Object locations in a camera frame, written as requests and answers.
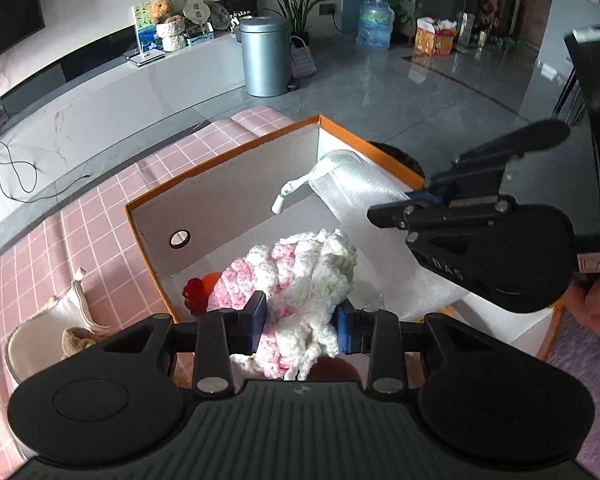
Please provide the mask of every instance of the trash can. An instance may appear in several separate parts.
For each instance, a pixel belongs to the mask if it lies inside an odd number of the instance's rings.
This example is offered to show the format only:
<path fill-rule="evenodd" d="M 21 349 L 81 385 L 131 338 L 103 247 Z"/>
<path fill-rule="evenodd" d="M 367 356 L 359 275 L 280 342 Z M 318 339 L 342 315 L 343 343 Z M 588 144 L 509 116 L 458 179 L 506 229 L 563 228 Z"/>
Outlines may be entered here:
<path fill-rule="evenodd" d="M 244 83 L 256 97 L 285 94 L 291 79 L 291 23 L 282 16 L 259 16 L 240 23 Z"/>

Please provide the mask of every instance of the bottle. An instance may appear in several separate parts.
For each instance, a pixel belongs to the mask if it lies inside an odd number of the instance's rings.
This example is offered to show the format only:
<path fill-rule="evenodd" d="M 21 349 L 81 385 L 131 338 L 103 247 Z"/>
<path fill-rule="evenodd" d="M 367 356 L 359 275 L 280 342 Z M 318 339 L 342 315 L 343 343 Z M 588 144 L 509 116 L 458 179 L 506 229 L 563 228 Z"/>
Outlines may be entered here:
<path fill-rule="evenodd" d="M 356 44 L 368 50 L 387 50 L 394 30 L 395 13 L 385 0 L 371 0 L 360 7 Z"/>

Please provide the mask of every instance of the wooden door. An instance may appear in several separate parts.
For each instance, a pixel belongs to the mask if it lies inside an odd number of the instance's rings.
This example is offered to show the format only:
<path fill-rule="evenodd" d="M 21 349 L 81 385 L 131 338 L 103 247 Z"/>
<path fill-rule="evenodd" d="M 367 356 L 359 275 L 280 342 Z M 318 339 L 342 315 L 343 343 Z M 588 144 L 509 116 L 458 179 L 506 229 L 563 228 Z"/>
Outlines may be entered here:
<path fill-rule="evenodd" d="M 536 47 L 540 47 L 546 22 L 549 19 L 551 0 L 520 0 L 520 14 L 518 19 L 518 38 L 526 40 Z"/>

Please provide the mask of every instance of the human hand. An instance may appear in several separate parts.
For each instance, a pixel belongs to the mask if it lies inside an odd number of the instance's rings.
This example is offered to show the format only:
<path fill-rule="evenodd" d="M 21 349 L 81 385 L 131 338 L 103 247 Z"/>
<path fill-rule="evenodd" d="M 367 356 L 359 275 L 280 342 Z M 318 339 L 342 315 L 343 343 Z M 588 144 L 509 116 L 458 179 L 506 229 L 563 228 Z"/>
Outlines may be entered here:
<path fill-rule="evenodd" d="M 560 298 L 560 303 L 577 322 L 600 336 L 600 279 L 588 292 L 580 285 L 571 283 Z"/>

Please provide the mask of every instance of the purple carpet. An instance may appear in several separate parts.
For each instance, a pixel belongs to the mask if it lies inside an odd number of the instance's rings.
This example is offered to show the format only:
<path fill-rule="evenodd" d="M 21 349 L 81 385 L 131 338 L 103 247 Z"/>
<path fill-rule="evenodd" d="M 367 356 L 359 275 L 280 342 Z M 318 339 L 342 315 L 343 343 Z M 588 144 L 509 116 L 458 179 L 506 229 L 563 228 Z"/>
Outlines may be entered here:
<path fill-rule="evenodd" d="M 547 362 L 579 379 L 596 403 L 596 418 L 578 462 L 600 479 L 600 338 L 565 314 Z"/>

